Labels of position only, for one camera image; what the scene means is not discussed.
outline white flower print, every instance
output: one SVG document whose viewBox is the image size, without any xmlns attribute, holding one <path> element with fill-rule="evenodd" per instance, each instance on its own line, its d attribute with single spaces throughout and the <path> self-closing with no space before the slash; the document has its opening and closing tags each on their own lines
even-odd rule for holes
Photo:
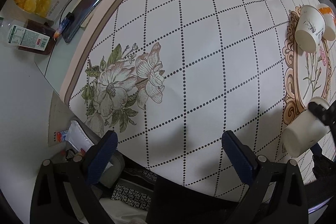
<svg viewBox="0 0 336 224">
<path fill-rule="evenodd" d="M 138 75 L 138 106 L 146 109 L 146 102 L 150 97 L 154 102 L 162 102 L 162 92 L 165 88 L 163 85 L 164 77 L 162 76 L 162 62 L 160 61 L 159 52 L 161 45 L 156 42 L 151 52 L 137 57 L 135 61 L 136 73 Z"/>
<path fill-rule="evenodd" d="M 134 67 L 124 67 L 125 62 L 116 62 L 103 71 L 94 91 L 93 106 L 105 118 L 109 119 L 114 110 L 125 106 L 127 92 L 134 88 L 137 77 L 131 75 Z"/>
<path fill-rule="evenodd" d="M 98 136 L 102 137 L 104 135 L 104 120 L 99 113 L 95 112 L 88 116 L 85 124 Z"/>
</svg>

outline bottle label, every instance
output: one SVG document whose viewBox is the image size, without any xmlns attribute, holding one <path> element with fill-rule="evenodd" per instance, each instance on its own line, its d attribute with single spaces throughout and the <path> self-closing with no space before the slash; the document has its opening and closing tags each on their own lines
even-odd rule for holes
<svg viewBox="0 0 336 224">
<path fill-rule="evenodd" d="M 32 30 L 20 27 L 18 25 L 11 26 L 8 32 L 8 43 L 21 47 L 34 48 L 44 51 L 50 37 Z"/>
</svg>

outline brown liquid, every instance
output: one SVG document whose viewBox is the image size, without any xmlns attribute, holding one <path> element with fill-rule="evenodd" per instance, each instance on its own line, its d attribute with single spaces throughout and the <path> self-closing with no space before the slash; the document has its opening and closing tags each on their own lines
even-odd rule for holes
<svg viewBox="0 0 336 224">
<path fill-rule="evenodd" d="M 28 19 L 25 28 L 27 28 L 29 30 L 32 30 L 34 32 L 38 32 L 38 33 L 47 35 L 50 38 L 49 38 L 49 41 L 48 41 L 47 46 L 46 46 L 44 51 L 37 50 L 37 49 L 34 49 L 34 48 L 22 47 L 22 46 L 19 46 L 18 49 L 23 50 L 23 51 L 27 51 L 27 52 L 34 52 L 34 53 L 37 53 L 37 54 L 49 55 L 51 53 L 51 51 L 53 50 L 53 48 L 55 46 L 55 43 L 56 43 L 56 41 L 53 39 L 55 30 L 50 28 L 49 26 L 43 25 L 41 23 L 38 23 L 38 22 L 36 22 L 34 20 L 30 20 L 30 19 Z"/>
</svg>

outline barcode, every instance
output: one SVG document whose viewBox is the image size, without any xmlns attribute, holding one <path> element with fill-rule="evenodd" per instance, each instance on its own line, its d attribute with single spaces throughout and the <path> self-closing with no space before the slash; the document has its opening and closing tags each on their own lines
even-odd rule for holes
<svg viewBox="0 0 336 224">
<path fill-rule="evenodd" d="M 48 42 L 48 39 L 46 37 L 44 37 L 42 39 L 42 42 L 41 42 L 41 48 L 44 48 L 45 47 L 45 44 Z"/>
</svg>

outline smartphone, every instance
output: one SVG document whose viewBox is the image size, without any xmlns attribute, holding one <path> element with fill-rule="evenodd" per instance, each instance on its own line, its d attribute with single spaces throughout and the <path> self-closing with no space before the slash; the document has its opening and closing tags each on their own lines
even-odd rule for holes
<svg viewBox="0 0 336 224">
<path fill-rule="evenodd" d="M 101 0 L 81 0 L 81 2 L 72 11 L 73 21 L 71 21 L 62 32 L 63 39 L 70 43 L 85 18 L 99 4 Z"/>
</svg>

